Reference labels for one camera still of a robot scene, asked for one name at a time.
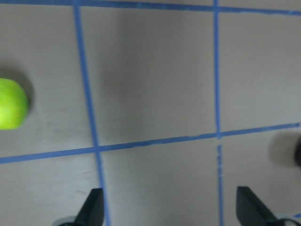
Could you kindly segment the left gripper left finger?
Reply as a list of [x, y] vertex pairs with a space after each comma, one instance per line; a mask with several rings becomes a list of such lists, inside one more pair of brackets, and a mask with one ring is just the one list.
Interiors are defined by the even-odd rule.
[[76, 226], [102, 226], [104, 222], [103, 189], [94, 188], [74, 220]]

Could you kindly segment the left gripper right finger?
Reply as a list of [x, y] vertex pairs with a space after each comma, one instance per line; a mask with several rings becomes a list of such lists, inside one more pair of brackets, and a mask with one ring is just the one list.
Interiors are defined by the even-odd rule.
[[236, 216], [241, 226], [268, 226], [277, 221], [275, 215], [247, 186], [237, 187]]

